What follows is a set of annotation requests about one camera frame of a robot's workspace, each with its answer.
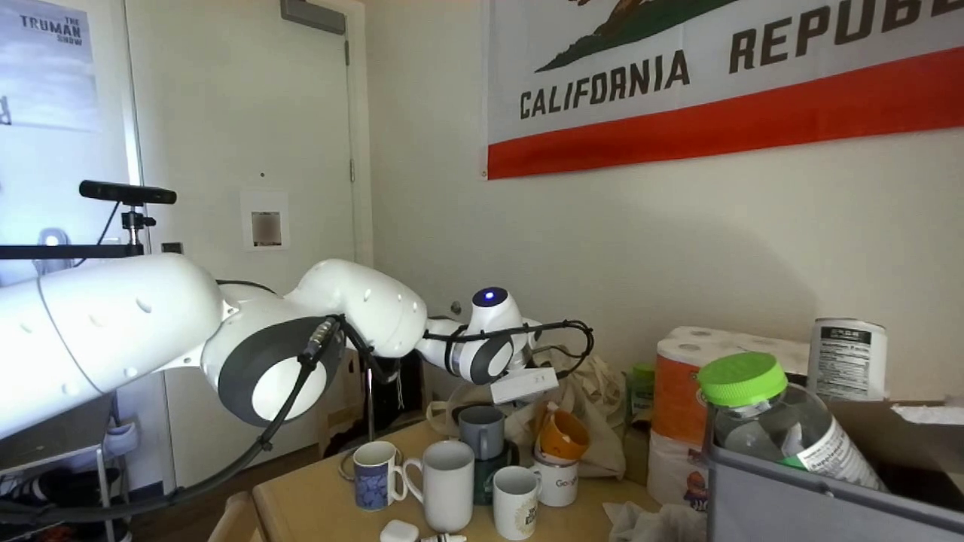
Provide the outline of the white gripper body block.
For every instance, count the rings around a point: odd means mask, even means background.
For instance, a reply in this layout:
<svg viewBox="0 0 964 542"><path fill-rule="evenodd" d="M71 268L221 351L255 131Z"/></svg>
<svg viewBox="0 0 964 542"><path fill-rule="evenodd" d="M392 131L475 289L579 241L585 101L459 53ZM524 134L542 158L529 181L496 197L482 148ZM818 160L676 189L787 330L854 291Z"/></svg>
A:
<svg viewBox="0 0 964 542"><path fill-rule="evenodd" d="M490 385L494 402L524 401L542 390L552 390L557 385L557 372L552 366L524 366L508 370Z"/></svg>

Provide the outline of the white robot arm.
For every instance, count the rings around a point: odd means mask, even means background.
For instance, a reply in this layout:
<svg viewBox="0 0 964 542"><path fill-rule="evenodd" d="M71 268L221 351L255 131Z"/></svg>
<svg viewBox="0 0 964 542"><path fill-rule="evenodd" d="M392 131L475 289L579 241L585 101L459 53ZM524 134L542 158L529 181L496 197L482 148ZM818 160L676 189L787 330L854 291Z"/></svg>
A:
<svg viewBox="0 0 964 542"><path fill-rule="evenodd" d="M221 283L178 252L91 263L0 289L0 437L175 366L203 370L247 424L294 420L343 351L417 351L508 402L557 385L527 362L540 330L496 287L466 321L433 320L410 287L345 260L286 294Z"/></svg>

